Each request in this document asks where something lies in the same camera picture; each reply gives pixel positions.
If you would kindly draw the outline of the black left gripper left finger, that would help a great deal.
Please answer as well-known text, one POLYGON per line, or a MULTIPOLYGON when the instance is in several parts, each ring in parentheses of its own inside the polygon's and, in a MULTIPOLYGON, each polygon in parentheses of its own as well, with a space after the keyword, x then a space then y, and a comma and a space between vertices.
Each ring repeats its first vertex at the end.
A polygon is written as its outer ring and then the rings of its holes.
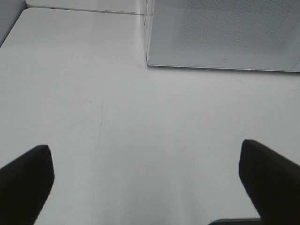
POLYGON ((0 169, 0 223, 33 225, 54 183, 48 145, 38 145, 0 169))

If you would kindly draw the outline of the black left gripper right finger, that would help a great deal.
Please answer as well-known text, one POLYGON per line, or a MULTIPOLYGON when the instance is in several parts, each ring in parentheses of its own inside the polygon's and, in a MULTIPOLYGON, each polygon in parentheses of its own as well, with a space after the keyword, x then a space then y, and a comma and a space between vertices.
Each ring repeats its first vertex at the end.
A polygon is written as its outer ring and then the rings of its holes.
POLYGON ((300 167, 256 140, 244 140, 239 177, 265 225, 300 223, 300 167))

